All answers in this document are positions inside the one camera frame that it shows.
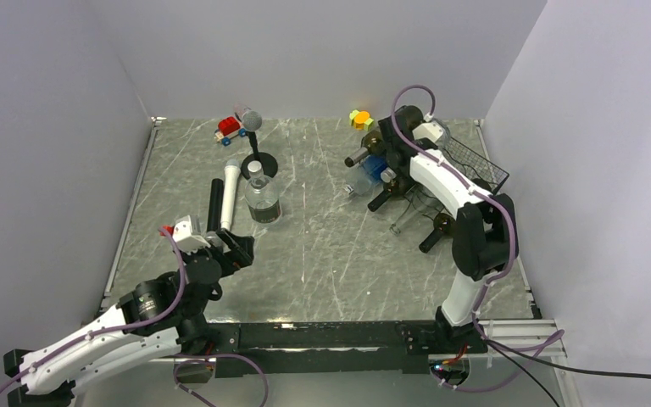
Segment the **clear glass bottle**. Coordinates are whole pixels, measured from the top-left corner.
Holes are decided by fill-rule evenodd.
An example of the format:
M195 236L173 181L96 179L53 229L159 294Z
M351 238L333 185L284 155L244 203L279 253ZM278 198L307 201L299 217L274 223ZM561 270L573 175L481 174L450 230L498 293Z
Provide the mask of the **clear glass bottle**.
M442 203L424 187L415 187L406 198L409 202L407 208L389 227L389 231L395 236L415 218L425 216L432 219L443 209Z

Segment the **dark wine bottle silver neck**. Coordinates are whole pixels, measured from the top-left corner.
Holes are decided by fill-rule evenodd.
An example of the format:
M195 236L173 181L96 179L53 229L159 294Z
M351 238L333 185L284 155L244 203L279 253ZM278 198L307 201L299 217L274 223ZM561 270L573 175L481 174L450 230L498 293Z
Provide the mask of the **dark wine bottle silver neck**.
M386 143L379 129L369 131L362 139L360 147L344 159L344 164L350 168L359 164L371 155L381 156L386 149Z

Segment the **blue square glass bottle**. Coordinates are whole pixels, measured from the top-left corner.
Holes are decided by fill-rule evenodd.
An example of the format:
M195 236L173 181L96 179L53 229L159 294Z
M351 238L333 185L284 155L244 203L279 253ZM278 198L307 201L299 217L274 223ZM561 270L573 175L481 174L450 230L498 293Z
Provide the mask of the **blue square glass bottle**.
M386 169L386 160L380 156L369 156L362 163L348 171L344 184L349 196L363 196L373 187L382 183L381 173Z

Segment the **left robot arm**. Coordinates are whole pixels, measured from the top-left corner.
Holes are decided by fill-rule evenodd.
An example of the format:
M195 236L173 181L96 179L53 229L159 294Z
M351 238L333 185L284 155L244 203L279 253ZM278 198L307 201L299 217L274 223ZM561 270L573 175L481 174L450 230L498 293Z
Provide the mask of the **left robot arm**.
M220 280L249 267L255 240L226 229L212 246L184 223L159 228L177 269L136 285L92 322L38 350L3 357L10 406L69 406L103 379L162 357L203 356L222 343L206 320L206 306L221 299Z

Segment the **dark wine bottle black neck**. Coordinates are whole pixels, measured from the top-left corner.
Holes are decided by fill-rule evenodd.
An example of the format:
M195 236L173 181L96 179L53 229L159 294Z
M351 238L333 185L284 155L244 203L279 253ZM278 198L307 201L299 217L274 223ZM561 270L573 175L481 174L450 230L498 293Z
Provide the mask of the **dark wine bottle black neck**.
M385 202L392 198L403 198L415 182L407 177L396 177L383 185L382 191L368 204L370 212L376 212Z

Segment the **dark green wine bottle front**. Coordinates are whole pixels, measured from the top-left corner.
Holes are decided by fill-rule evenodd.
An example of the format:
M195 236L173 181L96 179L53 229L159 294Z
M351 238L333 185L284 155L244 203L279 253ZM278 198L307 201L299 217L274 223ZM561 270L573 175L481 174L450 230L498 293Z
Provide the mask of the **dark green wine bottle front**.
M426 187L420 188L420 195L426 207L434 209L436 214L432 217L432 230L430 234L420 243L419 250L428 254L432 248L444 237L452 236L455 225L455 218L445 208L436 196Z

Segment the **clear round bottle front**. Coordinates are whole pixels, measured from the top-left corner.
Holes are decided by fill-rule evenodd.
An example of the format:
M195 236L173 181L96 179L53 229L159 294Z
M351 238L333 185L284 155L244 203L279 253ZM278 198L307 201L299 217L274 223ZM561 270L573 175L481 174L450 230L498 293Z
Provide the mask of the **clear round bottle front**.
M402 133L413 144L425 150L440 148L450 138L449 129L436 121L401 118L398 123L405 125ZM383 156L387 165L381 172L381 180L388 183L400 176L407 178L410 159L417 154L417 151L395 132L390 117L381 119L379 127L385 146Z

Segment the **clear round bottle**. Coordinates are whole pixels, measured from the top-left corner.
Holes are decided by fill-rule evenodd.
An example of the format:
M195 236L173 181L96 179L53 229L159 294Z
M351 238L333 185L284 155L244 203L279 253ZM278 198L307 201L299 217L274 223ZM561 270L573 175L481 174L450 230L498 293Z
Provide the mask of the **clear round bottle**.
M280 190L275 181L264 173L259 161L247 165L248 184L245 187L245 199L253 221L270 225L281 217Z
M425 150L440 148L450 138L449 129L436 121L401 118L398 123L405 125L402 133L413 144ZM381 119L379 127L385 146L383 156L387 165L381 172L381 180L388 183L400 176L407 178L410 159L417 154L417 151L395 132L390 117Z

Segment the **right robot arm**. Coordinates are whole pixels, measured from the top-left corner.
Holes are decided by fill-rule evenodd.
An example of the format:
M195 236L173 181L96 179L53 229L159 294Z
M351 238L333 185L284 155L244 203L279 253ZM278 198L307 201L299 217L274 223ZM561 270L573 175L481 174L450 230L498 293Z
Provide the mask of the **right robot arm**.
M484 287L518 254L515 205L504 193L491 192L476 179L474 165L450 150L449 132L419 108L406 105L379 120L384 192L370 204L383 202L413 187L423 187L451 215L450 233L456 275L434 329L435 344L454 352L467 338Z

